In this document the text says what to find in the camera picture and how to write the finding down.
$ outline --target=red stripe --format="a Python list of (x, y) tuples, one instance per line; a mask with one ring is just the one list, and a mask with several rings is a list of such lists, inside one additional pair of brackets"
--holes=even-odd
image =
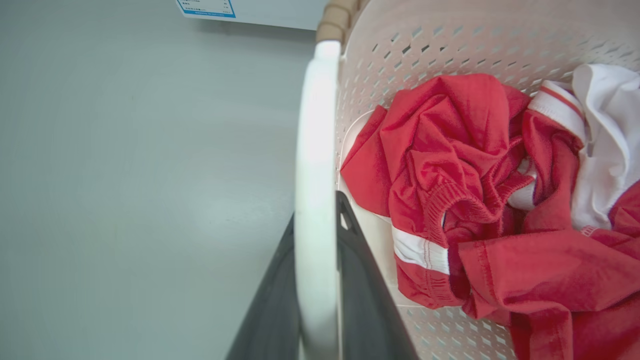
[(556, 93), (555, 91), (549, 89), (549, 88), (545, 88), (545, 87), (541, 87), (540, 91), (547, 93), (553, 97), (555, 97), (556, 99), (562, 101), (565, 105), (569, 106), (573, 111), (575, 111), (576, 114), (578, 114), (578, 116), (582, 117), (582, 111), (580, 111), (580, 109), (578, 109), (578, 107), (572, 103), (571, 101), (565, 99), (562, 95)]

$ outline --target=pile of laundry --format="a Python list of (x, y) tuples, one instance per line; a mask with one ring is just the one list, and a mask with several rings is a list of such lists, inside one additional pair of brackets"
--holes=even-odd
[(533, 97), (440, 76), (378, 106), (343, 162), (392, 224), (400, 291), (511, 329), (519, 359), (640, 359), (640, 75)]

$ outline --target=perforated basket wall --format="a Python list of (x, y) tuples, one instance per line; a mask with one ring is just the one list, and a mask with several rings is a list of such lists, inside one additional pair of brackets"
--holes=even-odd
[[(581, 63), (640, 70), (637, 0), (372, 0), (340, 65), (336, 182), (341, 160), (377, 104), (441, 74), (492, 74), (534, 95), (544, 79), (570, 82)], [(390, 232), (366, 219), (367, 240), (391, 288)], [(430, 311), (405, 300), (400, 312), (423, 359), (514, 359), (508, 331), (459, 309)]]

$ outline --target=white handle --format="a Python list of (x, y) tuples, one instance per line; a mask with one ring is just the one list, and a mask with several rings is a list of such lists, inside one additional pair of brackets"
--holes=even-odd
[(335, 114), (340, 42), (316, 45), (302, 89), (296, 153), (296, 286), (307, 359), (338, 357)]

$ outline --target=label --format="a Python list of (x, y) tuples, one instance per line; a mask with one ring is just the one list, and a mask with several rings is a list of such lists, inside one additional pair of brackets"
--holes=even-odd
[(177, 0), (183, 13), (191, 15), (236, 17), (231, 0)]

